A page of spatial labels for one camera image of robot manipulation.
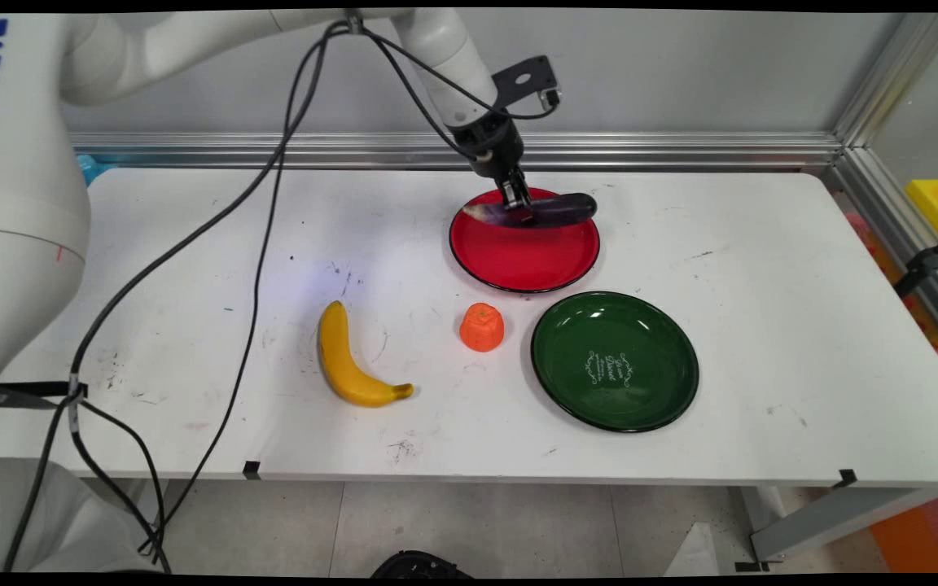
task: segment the white robotic arm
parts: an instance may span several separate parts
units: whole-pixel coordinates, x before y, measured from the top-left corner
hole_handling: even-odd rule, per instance
[[[411,55],[484,103],[505,107],[453,8],[357,12],[392,18]],[[85,267],[89,197],[60,98],[107,103],[254,38],[345,16],[343,8],[178,12],[124,33],[110,15],[0,15],[0,373],[70,303]],[[488,153],[472,163],[476,173],[495,179],[506,205],[529,203],[519,170],[524,144],[509,116],[416,69],[455,142]]]

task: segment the banana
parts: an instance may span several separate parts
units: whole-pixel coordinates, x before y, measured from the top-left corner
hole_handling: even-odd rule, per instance
[[[338,396],[362,407],[381,407],[410,397],[413,385],[391,386],[364,374],[349,353],[349,323],[346,308],[331,301],[321,316],[321,362],[324,374]]]

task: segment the red plate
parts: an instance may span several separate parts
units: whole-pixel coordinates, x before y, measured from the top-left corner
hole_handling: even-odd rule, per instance
[[[531,188],[533,199],[557,194]],[[466,205],[501,203],[491,190]],[[454,216],[450,231],[454,259],[472,277],[514,293],[544,293],[583,278],[599,256],[599,230],[589,220],[559,229],[509,229],[491,226],[462,214]]]

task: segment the orange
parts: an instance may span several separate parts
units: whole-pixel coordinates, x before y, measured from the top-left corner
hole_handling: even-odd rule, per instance
[[[491,305],[473,304],[466,311],[458,334],[469,348],[477,352],[491,352],[506,337],[506,323]]]

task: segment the gray wall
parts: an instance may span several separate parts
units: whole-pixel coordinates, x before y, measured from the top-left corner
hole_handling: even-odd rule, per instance
[[[830,129],[898,15],[615,8],[461,8],[497,71],[549,55],[561,112],[531,131]],[[161,15],[119,15],[127,28]],[[394,37],[387,21],[372,21]],[[317,26],[264,38],[104,107],[64,107],[71,130],[279,131],[287,86]],[[528,98],[514,111],[536,111]],[[428,130],[364,38],[329,47],[300,131]]]
[[[900,186],[938,179],[938,53],[871,144]]]

